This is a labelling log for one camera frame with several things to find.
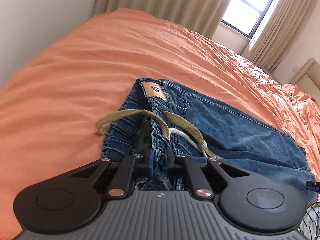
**jeans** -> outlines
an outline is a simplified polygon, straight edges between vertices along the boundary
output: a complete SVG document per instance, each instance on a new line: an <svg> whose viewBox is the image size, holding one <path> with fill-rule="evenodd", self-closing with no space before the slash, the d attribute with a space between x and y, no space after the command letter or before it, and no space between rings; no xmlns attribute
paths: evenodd
<svg viewBox="0 0 320 240"><path fill-rule="evenodd" d="M167 102L161 98L145 96L142 82L154 82L161 86ZM176 127L165 119L163 110L182 116L194 124L202 133L208 148L224 161L249 171L284 182L302 191L310 204L317 194L305 189L307 180L314 181L306 161L305 150L293 138L274 127L263 123L242 111L214 98L205 96L170 80L139 78L120 107L123 109L147 109L160 116L170 127ZM101 157L120 162L134 151L136 133L143 123L141 114L112 122L105 136ZM172 134L170 142L161 134L158 123L151 119L150 129L154 150L154 177L138 182L141 189L181 190L180 180L170 181L164 172L164 149L170 146L175 155L190 155L198 162L207 158L187 141Z"/></svg>

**leather patch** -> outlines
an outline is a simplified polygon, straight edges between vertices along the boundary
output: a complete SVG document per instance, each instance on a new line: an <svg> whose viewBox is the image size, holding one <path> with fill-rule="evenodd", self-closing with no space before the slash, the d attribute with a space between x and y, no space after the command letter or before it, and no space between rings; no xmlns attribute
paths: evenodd
<svg viewBox="0 0 320 240"><path fill-rule="evenodd" d="M142 82L141 85L146 96L161 98L167 102L167 98L160 85L153 82Z"/></svg>

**gray and black patterned cloth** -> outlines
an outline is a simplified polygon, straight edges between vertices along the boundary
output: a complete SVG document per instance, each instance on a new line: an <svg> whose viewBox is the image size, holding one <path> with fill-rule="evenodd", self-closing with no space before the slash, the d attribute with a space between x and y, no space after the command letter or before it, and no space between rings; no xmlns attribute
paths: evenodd
<svg viewBox="0 0 320 240"><path fill-rule="evenodd" d="M320 202L307 209L298 231L309 240L320 239Z"/></svg>

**headboard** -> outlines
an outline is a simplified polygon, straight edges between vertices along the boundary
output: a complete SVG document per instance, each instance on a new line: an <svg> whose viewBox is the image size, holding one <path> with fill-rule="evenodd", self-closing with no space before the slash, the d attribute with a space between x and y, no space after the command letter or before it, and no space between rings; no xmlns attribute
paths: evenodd
<svg viewBox="0 0 320 240"><path fill-rule="evenodd" d="M303 92L314 98L320 106L320 64L313 58L309 59L292 79Z"/></svg>

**tan drawstring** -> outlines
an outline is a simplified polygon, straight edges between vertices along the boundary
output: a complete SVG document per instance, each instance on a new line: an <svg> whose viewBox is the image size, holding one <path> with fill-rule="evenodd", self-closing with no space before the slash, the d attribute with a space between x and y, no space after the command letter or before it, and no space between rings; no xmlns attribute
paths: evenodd
<svg viewBox="0 0 320 240"><path fill-rule="evenodd" d="M173 113L170 113L167 111L162 111L162 113L166 117L166 119L168 119L170 122L182 127L190 135L193 136L193 138L197 141L197 145L196 145L197 147L195 147L195 148L198 149L204 156L222 159L220 156L213 154L212 151L210 151L208 149L208 145L205 142L205 140L203 139L201 132L191 122L189 122L188 120L184 119L183 117L181 117L177 114L173 114ZM156 119L158 121L158 123L160 124L162 135L165 138L167 138L168 140L170 140L171 133L170 133L169 127L167 126L165 121L162 120L158 115L156 115L150 111L147 111L147 110L125 109L125 110L120 110L120 111L110 113L107 116L102 117L101 119L99 119L96 122L97 130L100 134L106 134L109 129L110 122L113 122L115 120L119 120L123 117L134 115L134 114L144 114L144 115L148 115L148 116L151 116L154 119Z"/></svg>

